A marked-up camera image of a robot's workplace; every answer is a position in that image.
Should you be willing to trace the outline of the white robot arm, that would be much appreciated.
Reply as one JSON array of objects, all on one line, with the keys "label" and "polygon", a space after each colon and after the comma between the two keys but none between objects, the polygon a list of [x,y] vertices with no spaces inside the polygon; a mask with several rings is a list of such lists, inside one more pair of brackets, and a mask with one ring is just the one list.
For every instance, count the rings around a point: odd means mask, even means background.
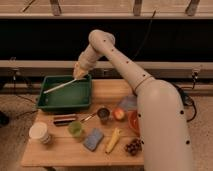
[{"label": "white robot arm", "polygon": [[184,106],[177,89],[154,78],[115,47],[115,37],[93,30],[89,44],[74,65],[73,76],[84,77],[106,57],[137,95],[137,112],[145,171],[195,171]]}]

